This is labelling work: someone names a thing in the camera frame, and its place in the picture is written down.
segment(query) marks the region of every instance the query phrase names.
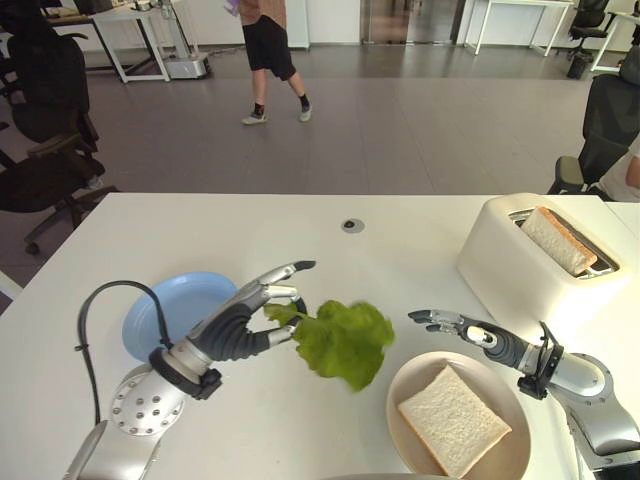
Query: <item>blue plate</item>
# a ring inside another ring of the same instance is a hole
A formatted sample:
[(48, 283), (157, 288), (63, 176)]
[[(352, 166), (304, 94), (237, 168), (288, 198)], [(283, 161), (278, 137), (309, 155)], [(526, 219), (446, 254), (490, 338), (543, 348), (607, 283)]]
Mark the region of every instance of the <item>blue plate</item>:
[[(211, 315), (237, 291), (228, 278), (211, 272), (177, 275), (152, 290), (158, 295), (167, 321), (169, 338), (177, 342)], [(144, 295), (133, 304), (122, 325), (122, 343), (141, 362), (161, 346), (160, 330), (153, 300)]]

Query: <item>white bread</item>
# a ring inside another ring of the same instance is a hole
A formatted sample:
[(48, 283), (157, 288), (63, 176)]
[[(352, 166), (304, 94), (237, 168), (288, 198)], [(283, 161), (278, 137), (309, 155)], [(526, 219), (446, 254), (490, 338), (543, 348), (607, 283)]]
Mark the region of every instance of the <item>white bread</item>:
[(456, 478), (511, 431), (449, 365), (398, 410), (444, 472)]
[(598, 260), (546, 207), (536, 207), (521, 228), (571, 275), (584, 272)]

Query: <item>lettuce leaf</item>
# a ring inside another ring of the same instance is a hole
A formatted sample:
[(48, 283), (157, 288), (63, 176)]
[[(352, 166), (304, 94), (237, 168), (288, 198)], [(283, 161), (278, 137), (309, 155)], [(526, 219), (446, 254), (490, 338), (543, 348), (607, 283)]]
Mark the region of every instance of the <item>lettuce leaf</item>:
[(298, 313), (294, 304), (265, 305), (265, 315), (285, 325), (300, 315), (293, 339), (298, 354), (321, 377), (341, 377), (354, 392), (369, 385), (384, 360), (384, 348), (395, 338), (391, 322), (374, 306), (355, 303), (350, 307), (329, 300), (317, 318)]

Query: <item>black office chair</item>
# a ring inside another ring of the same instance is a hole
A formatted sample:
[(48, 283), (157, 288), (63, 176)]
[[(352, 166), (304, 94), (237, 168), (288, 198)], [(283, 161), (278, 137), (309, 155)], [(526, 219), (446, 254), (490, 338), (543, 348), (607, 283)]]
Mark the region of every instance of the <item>black office chair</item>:
[(0, 95), (5, 97), (9, 104), (11, 104), (13, 93), (20, 88), (18, 80), (12, 77), (15, 77), (13, 62), (0, 51), (0, 83), (2, 84), (0, 85)]
[(640, 133), (640, 87), (618, 75), (593, 79), (582, 125), (584, 146), (578, 158), (556, 162), (548, 194), (580, 193), (625, 155)]
[(73, 197), (97, 186), (105, 171), (92, 156), (98, 135), (88, 117), (84, 57), (72, 38), (77, 35), (57, 35), (32, 0), (0, 0), (0, 24), (13, 34), (7, 46), (25, 99), (12, 105), (13, 119), (23, 135), (40, 144), (18, 163), (0, 154), (6, 168), (0, 173), (0, 210), (55, 207), (25, 237), (27, 253), (35, 255), (35, 239), (47, 228), (69, 214), (76, 228), (100, 198), (117, 190), (106, 187)]
[(587, 38), (605, 38), (607, 36), (607, 30), (614, 15), (611, 14), (611, 18), (604, 29), (598, 27), (601, 26), (605, 19), (605, 8), (609, 0), (580, 0), (578, 3), (577, 13), (571, 27), (569, 28), (569, 35), (573, 40), (580, 40), (580, 44), (569, 51), (569, 58), (580, 53), (592, 58), (592, 55), (584, 48), (584, 41)]

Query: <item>brown shirt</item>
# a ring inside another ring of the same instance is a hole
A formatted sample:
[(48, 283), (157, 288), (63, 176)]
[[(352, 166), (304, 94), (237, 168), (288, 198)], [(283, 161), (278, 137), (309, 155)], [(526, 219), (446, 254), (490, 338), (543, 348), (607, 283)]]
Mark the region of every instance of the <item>brown shirt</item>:
[(242, 25), (253, 25), (262, 15), (266, 15), (285, 30), (287, 10), (284, 0), (240, 0), (238, 4)]

